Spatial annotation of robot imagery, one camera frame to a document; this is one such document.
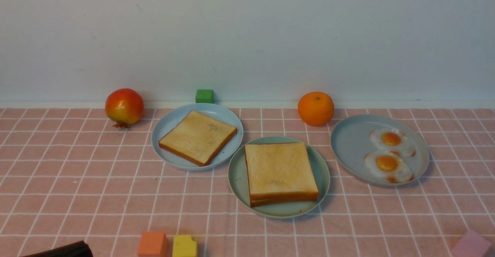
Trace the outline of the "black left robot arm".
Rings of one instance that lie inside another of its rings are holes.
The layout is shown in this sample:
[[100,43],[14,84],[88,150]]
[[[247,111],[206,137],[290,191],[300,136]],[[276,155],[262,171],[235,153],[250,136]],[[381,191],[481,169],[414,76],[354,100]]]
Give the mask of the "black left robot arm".
[[25,257],[93,257],[93,253],[89,245],[81,240]]

